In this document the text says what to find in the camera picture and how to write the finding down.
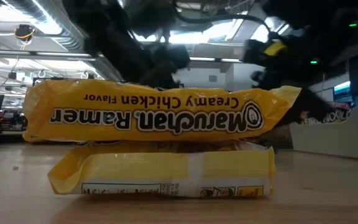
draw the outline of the wooden table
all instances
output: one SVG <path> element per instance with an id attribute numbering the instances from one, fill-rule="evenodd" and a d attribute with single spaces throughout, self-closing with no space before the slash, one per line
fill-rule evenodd
<path id="1" fill-rule="evenodd" d="M 54 195 L 47 172 L 71 148 L 0 146 L 0 223 L 358 223 L 358 161 L 280 152 L 258 200 Z"/>

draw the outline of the maruchan ramen package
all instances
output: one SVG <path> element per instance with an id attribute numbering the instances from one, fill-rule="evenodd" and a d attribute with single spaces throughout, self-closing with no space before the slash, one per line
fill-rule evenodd
<path id="1" fill-rule="evenodd" d="M 222 141 L 272 129 L 300 88 L 155 90 L 104 80 L 48 80 L 26 94 L 29 135 L 73 141 Z"/>
<path id="2" fill-rule="evenodd" d="M 117 141 L 78 146 L 48 174 L 56 194 L 258 197 L 271 192 L 273 149 L 238 142 Z"/>
<path id="3" fill-rule="evenodd" d="M 28 130 L 24 131 L 23 139 L 28 141 L 28 142 L 41 142 L 41 141 L 44 141 L 43 139 L 40 139 L 37 136 L 30 134 Z"/>

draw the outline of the plastic wrapper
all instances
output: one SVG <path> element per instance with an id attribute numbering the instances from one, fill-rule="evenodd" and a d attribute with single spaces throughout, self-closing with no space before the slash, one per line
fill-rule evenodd
<path id="1" fill-rule="evenodd" d="M 48 174 L 56 194 L 261 197 L 271 190 L 273 149 L 219 142 L 117 141 L 78 146 Z"/>
<path id="2" fill-rule="evenodd" d="M 26 94 L 28 134 L 74 141 L 222 141 L 272 129 L 300 88 L 155 90 L 104 80 L 48 80 Z"/>
<path id="3" fill-rule="evenodd" d="M 28 130 L 23 132 L 23 139 L 28 142 L 42 142 L 43 139 L 38 138 L 36 135 L 30 134 Z"/>

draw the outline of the maruchan logo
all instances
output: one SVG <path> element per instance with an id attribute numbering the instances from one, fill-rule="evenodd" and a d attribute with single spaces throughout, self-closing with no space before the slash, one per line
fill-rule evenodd
<path id="1" fill-rule="evenodd" d="M 170 131 L 179 135 L 187 131 L 225 131 L 243 133 L 263 128 L 264 117 L 257 103 L 248 101 L 241 111 L 113 111 L 55 108 L 50 124 L 113 126 L 119 131 L 132 129 L 132 122 L 142 132 Z"/>
<path id="2" fill-rule="evenodd" d="M 213 111 L 192 113 L 191 111 L 134 112 L 137 129 L 143 132 L 170 131 L 179 135 L 187 131 L 226 131 L 243 133 L 263 128 L 264 118 L 257 103 L 248 101 L 241 111 Z"/>

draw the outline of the fluorescent light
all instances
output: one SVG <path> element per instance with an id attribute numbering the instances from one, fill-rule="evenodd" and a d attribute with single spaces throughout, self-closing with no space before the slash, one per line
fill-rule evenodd
<path id="1" fill-rule="evenodd" d="M 273 26 L 274 26 L 273 18 L 271 18 L 271 17 L 266 18 L 265 23 L 269 28 L 273 28 Z M 258 29 L 255 30 L 254 34 L 252 34 L 252 37 L 250 39 L 258 40 L 261 42 L 267 42 L 268 34 L 269 34 L 269 32 L 267 31 L 266 27 L 263 25 L 260 25 L 258 27 Z"/>
<path id="2" fill-rule="evenodd" d="M 231 62 L 231 63 L 242 63 L 242 62 L 240 62 L 240 60 L 234 59 L 234 58 L 222 58 L 221 61 L 222 62 Z"/>
<path id="3" fill-rule="evenodd" d="M 289 27 L 290 27 L 290 25 L 286 24 L 282 29 L 280 29 L 278 34 L 282 35 Z"/>
<path id="4" fill-rule="evenodd" d="M 58 57 L 89 57 L 89 54 L 83 53 L 65 53 L 65 52 L 37 52 L 39 56 L 58 56 Z"/>
<path id="5" fill-rule="evenodd" d="M 334 91 L 343 90 L 345 88 L 349 88 L 350 86 L 351 86 L 351 82 L 347 81 L 347 82 L 341 83 L 339 85 L 336 85 L 334 87 Z"/>
<path id="6" fill-rule="evenodd" d="M 22 50 L 0 50 L 0 55 L 31 55 L 30 52 L 22 51 Z"/>
<path id="7" fill-rule="evenodd" d="M 209 37 L 200 32 L 171 35 L 169 42 L 173 44 L 200 44 L 207 43 Z"/>
<path id="8" fill-rule="evenodd" d="M 30 18 L 9 6 L 0 6 L 0 22 L 30 22 Z"/>
<path id="9" fill-rule="evenodd" d="M 12 94 L 15 94 L 15 95 L 23 95 L 23 93 L 19 92 L 19 91 L 11 91 Z"/>
<path id="10" fill-rule="evenodd" d="M 67 60 L 74 60 L 74 61 L 78 61 L 78 60 L 81 60 L 81 61 L 87 61 L 87 62 L 94 62 L 96 61 L 96 58 L 67 58 Z"/>
<path id="11" fill-rule="evenodd" d="M 190 57 L 190 60 L 199 62 L 214 62 L 215 58 Z"/>
<path id="12" fill-rule="evenodd" d="M 226 35 L 233 28 L 233 21 L 224 22 L 220 24 L 213 25 L 209 29 L 203 32 L 203 35 L 208 39 L 218 38 Z"/>
<path id="13" fill-rule="evenodd" d="M 197 9 L 197 10 L 201 9 L 201 4 L 200 3 L 178 2 L 177 5 L 180 8 L 184 8 L 184 9 Z"/>
<path id="14" fill-rule="evenodd" d="M 2 106 L 2 108 L 6 108 L 6 109 L 22 109 L 22 106 Z"/>
<path id="15" fill-rule="evenodd" d="M 16 96 L 16 97 L 25 97 L 25 94 L 3 94 L 3 93 L 0 93 L 0 95 L 4 95 L 4 96 Z"/>
<path id="16" fill-rule="evenodd" d="M 142 36 L 139 36 L 139 35 L 135 34 L 135 38 L 140 42 L 154 42 L 154 41 L 157 40 L 155 35 L 150 35 L 148 38 L 144 38 Z"/>
<path id="17" fill-rule="evenodd" d="M 60 60 L 38 60 L 38 62 L 51 68 L 52 70 L 75 70 L 75 71 L 94 71 L 87 63 L 82 61 L 60 61 Z"/>
<path id="18" fill-rule="evenodd" d="M 40 70 L 48 70 L 47 67 L 41 65 L 40 63 L 38 63 L 37 61 L 31 60 L 31 59 L 20 59 L 21 62 L 24 62 L 26 64 L 28 64 L 30 67 L 34 67 L 34 68 L 38 68 Z"/>
<path id="19" fill-rule="evenodd" d="M 239 13 L 240 15 L 246 15 L 248 11 L 244 11 L 242 13 Z M 240 26 L 244 20 L 243 19 L 234 19 L 233 26 L 230 32 L 226 35 L 225 40 L 231 40 L 233 39 L 234 35 L 237 33 L 237 31 L 240 29 Z"/>

